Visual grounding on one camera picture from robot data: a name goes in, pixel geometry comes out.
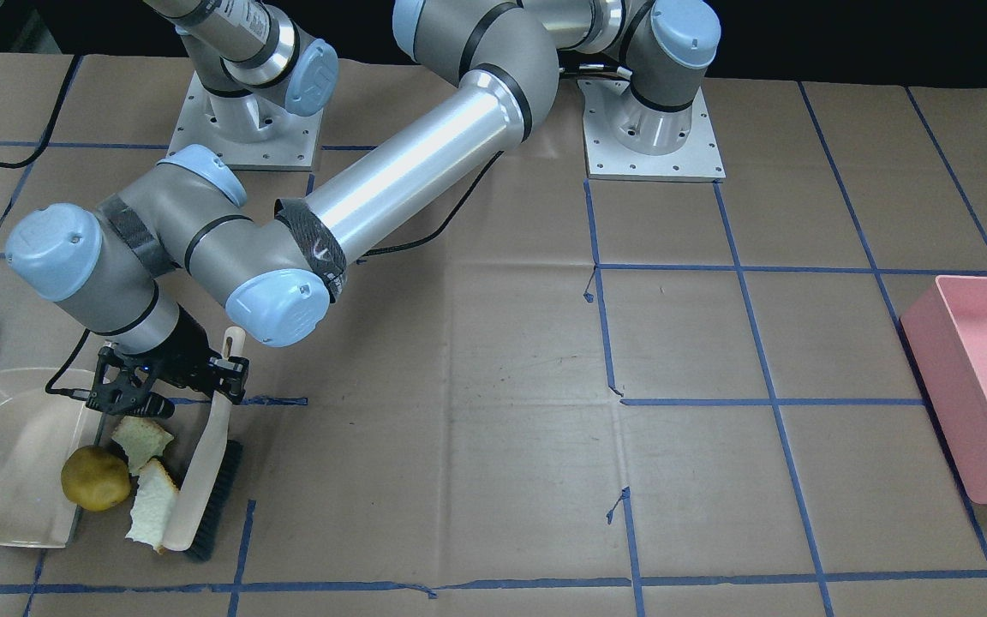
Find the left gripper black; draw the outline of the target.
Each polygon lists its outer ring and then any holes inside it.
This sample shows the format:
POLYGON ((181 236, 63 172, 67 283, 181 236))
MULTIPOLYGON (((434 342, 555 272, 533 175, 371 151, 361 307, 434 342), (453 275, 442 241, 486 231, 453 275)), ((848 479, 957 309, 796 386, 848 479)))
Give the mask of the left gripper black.
POLYGON ((157 381, 207 396, 219 392, 239 404, 249 367, 244 356, 220 356, 209 348, 203 327, 181 308, 172 334, 157 348, 142 354, 112 347, 99 351, 87 408, 112 416, 172 417, 173 403, 153 393, 157 381))

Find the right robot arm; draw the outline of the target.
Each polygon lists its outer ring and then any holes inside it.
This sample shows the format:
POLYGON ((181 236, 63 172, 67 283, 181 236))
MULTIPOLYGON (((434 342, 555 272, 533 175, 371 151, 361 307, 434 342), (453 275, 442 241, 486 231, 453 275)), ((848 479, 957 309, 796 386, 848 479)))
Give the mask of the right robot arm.
POLYGON ((149 1, 194 66, 175 137, 207 145, 312 148, 339 78, 339 55, 261 1, 149 1))

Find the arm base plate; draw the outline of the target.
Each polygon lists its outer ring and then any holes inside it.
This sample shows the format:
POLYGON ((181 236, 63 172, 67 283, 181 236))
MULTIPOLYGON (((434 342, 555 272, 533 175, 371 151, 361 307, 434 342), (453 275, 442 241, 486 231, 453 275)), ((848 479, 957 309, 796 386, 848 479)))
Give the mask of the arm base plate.
POLYGON ((690 108, 643 106, 627 81, 579 81, 587 176, 615 181, 716 183, 727 177, 702 91, 690 108))
POLYGON ((197 144, 233 171, 314 171, 324 116, 294 116, 257 94, 219 97, 194 74, 167 152, 197 144))

